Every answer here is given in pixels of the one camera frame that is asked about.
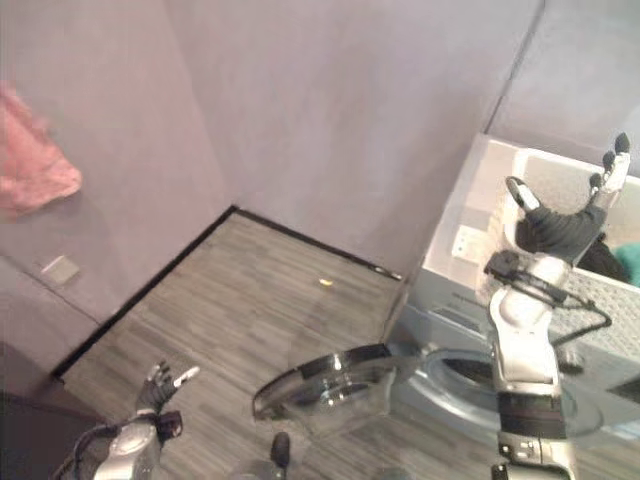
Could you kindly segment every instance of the pink towel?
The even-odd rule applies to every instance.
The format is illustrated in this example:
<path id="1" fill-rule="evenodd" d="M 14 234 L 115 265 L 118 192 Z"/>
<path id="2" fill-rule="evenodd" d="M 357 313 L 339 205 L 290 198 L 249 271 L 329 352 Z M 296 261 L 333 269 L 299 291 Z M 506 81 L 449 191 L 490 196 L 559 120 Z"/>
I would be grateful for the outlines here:
<path id="1" fill-rule="evenodd" d="M 78 191 L 82 175 L 16 93 L 0 86 L 0 208 L 15 217 Z"/>

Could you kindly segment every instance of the laundry basket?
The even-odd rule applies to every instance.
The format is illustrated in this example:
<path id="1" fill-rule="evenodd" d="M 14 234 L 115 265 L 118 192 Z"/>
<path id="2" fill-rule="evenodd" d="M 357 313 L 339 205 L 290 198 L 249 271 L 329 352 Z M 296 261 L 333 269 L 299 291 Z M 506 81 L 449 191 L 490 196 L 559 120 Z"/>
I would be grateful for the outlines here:
<path id="1" fill-rule="evenodd" d="M 589 198 L 589 177 L 602 168 L 534 149 L 521 149 L 514 160 L 512 174 L 523 179 L 548 207 L 561 213 L 581 209 Z M 483 267 L 494 252 L 517 251 L 532 255 L 516 245 L 516 224 L 523 213 L 511 196 L 505 194 L 489 223 L 487 241 L 480 263 L 476 296 L 487 304 L 500 284 L 484 274 Z M 627 177 L 618 202 L 610 210 L 604 229 L 605 243 L 614 249 L 640 241 L 640 179 Z M 576 268 L 566 289 L 595 300 L 613 319 L 613 326 L 583 338 L 585 343 L 623 356 L 640 364 L 640 288 Z M 601 318 L 584 311 L 557 309 L 552 334 L 564 334 Z M 628 378 L 629 372 L 610 372 Z"/>

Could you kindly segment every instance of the wooden floor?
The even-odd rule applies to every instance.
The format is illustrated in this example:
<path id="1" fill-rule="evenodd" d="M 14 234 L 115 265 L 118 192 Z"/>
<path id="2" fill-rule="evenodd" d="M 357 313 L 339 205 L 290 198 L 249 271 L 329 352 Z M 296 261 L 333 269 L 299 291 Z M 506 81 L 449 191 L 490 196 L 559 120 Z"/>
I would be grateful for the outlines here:
<path id="1" fill-rule="evenodd" d="M 164 449 L 160 479 L 224 479 L 243 461 L 266 459 L 280 429 L 292 434 L 292 480 L 371 479 L 390 467 L 416 479 L 489 478 L 492 448 L 403 406 L 313 443 L 293 424 L 252 419 L 253 394 L 278 374 L 376 343 L 400 286 L 235 214 L 67 372 L 66 388 L 119 420 L 132 413 L 141 380 L 159 359 L 176 371 L 199 365 L 197 380 L 170 403 L 185 429 Z M 631 449 L 583 452 L 580 460 L 583 479 L 640 478 Z"/>

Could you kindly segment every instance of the washing machine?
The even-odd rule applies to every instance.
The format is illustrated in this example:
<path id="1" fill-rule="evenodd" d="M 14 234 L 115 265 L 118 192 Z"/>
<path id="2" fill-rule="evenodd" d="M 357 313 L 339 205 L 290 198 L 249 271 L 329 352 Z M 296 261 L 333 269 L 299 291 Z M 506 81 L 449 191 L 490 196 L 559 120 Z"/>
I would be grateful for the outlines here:
<path id="1" fill-rule="evenodd" d="M 490 324 L 486 304 L 475 295 L 483 261 L 478 245 L 518 150 L 476 138 L 424 262 L 399 297 L 408 301 L 389 322 L 383 343 L 327 352 L 283 373 L 254 396 L 256 419 L 293 419 L 310 434 L 325 435 L 406 404 L 495 445 Z M 628 354 L 638 346 L 622 351 L 617 346 L 623 343 L 601 348 L 575 342 L 580 355 L 572 361 L 582 373 L 563 376 L 562 385 L 568 432 L 579 446 L 640 438 L 640 362 Z"/>
<path id="2" fill-rule="evenodd" d="M 424 356 L 415 373 L 393 388 L 391 404 L 410 405 L 469 438 L 495 445 L 500 420 L 491 346 L 481 332 L 461 320 L 404 307 L 390 342 L 421 347 Z M 562 378 L 562 387 L 567 432 L 577 445 L 633 439 L 640 426 L 640 405 L 568 376 Z"/>
<path id="3" fill-rule="evenodd" d="M 483 242 L 505 196 L 521 148 L 476 138 L 422 265 L 407 305 L 388 336 L 426 354 L 416 373 L 393 389 L 403 402 L 483 442 L 495 443 L 496 398 L 491 389 L 490 323 L 478 299 L 478 271 L 486 263 Z M 563 407 L 569 433 L 579 445 L 640 439 L 640 342 L 637 330 L 617 323 L 609 331 L 571 342 L 561 352 L 581 373 L 563 375 Z M 550 337 L 563 333 L 550 327 Z"/>

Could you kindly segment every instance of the robotic hand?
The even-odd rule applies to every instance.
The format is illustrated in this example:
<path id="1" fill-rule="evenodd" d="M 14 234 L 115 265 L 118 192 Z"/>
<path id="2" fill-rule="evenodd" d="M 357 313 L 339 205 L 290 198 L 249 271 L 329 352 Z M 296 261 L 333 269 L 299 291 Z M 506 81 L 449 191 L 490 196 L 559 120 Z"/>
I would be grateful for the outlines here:
<path id="1" fill-rule="evenodd" d="M 507 178 L 507 188 L 525 211 L 536 235 L 538 252 L 526 270 L 517 268 L 517 254 L 495 254 L 487 271 L 505 283 L 492 297 L 489 317 L 493 332 L 493 382 L 498 393 L 501 430 L 499 452 L 508 462 L 495 465 L 494 480 L 577 480 L 577 466 L 567 440 L 561 387 L 548 329 L 556 306 L 571 296 L 561 289 L 582 255 L 597 239 L 629 170 L 629 139 L 616 139 L 616 153 L 603 158 L 605 172 L 591 177 L 591 198 L 572 215 L 553 212 L 520 179 Z M 598 311 L 593 302 L 582 304 Z M 582 329 L 562 342 L 588 331 Z"/>
<path id="2" fill-rule="evenodd" d="M 102 426 L 86 432 L 74 448 L 74 476 L 79 479 L 79 461 L 93 438 L 100 434 L 117 435 L 109 447 L 109 456 L 98 467 L 94 480 L 140 480 L 151 478 L 160 460 L 164 442 L 182 433 L 180 412 L 161 413 L 166 403 L 188 380 L 200 371 L 193 367 L 172 380 L 169 365 L 155 365 L 142 384 L 135 402 L 135 415 L 118 425 Z"/>

